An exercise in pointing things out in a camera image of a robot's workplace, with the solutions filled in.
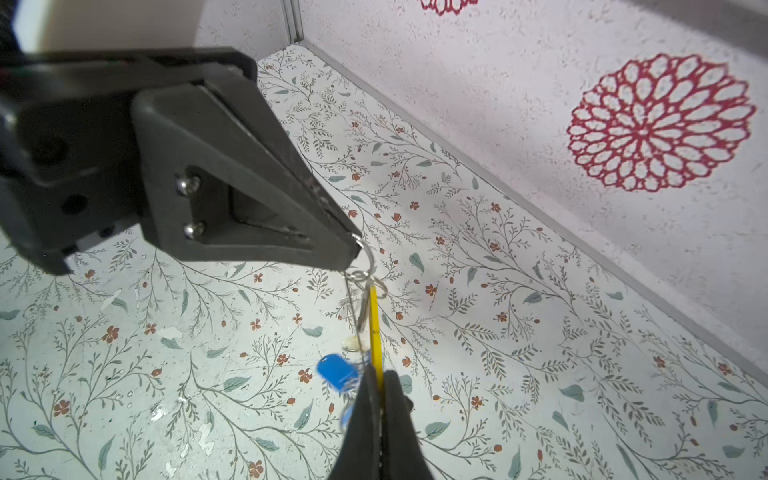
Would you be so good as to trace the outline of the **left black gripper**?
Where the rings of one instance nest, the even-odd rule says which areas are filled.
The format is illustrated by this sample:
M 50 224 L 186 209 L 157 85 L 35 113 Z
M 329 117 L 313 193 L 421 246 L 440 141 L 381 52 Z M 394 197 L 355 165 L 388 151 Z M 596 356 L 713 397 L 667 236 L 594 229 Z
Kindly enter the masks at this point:
M 1 227 L 12 247 L 69 274 L 71 255 L 137 221 L 140 163 L 142 232 L 165 253 L 347 269 L 357 236 L 311 240 L 242 192 L 256 178 L 245 164 L 255 144 L 194 85 L 226 70 L 257 77 L 230 47 L 4 52 Z

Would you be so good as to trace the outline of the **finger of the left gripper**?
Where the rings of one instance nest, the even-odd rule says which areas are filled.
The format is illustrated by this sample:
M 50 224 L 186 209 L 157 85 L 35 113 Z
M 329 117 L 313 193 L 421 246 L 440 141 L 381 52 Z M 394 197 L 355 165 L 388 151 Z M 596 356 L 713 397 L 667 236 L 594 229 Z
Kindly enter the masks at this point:
M 311 240 L 362 235 L 312 174 L 253 80 L 230 74 L 204 85 L 255 144 L 247 149 L 245 164 L 256 178 L 246 182 L 244 194 Z

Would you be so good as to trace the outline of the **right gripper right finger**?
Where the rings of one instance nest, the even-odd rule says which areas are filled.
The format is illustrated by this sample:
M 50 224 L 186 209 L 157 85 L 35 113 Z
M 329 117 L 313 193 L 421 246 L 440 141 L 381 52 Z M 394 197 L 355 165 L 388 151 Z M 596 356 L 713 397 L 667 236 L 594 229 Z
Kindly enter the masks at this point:
M 381 479 L 432 480 L 411 420 L 412 405 L 394 371 L 383 374 Z

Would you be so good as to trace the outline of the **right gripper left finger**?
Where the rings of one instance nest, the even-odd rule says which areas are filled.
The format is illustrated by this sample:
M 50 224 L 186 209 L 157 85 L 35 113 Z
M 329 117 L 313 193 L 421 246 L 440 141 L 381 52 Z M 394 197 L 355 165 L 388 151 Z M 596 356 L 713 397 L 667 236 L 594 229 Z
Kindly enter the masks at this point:
M 345 438 L 329 480 L 380 478 L 381 400 L 373 367 L 367 366 Z

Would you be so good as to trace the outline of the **blue key tag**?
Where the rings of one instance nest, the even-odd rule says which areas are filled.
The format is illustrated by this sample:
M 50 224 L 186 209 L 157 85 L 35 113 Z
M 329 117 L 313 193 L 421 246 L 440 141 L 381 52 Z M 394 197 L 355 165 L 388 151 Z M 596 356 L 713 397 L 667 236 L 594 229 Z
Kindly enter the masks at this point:
M 339 418 L 340 429 L 342 432 L 345 432 L 348 429 L 353 413 L 354 413 L 354 404 L 353 403 L 346 404 Z
M 316 365 L 316 370 L 318 375 L 339 393 L 358 388 L 360 373 L 357 367 L 341 355 L 329 354 L 322 357 Z

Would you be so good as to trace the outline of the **yellow key tag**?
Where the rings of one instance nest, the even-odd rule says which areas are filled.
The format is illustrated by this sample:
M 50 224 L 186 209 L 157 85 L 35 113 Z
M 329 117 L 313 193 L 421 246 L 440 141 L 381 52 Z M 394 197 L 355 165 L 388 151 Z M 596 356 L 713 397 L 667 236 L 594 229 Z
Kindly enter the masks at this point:
M 380 316 L 378 308 L 377 288 L 374 284 L 370 285 L 369 293 L 369 337 L 371 347 L 371 364 L 375 372 L 375 379 L 378 392 L 384 392 L 384 368 L 383 368 L 383 350 L 380 335 Z

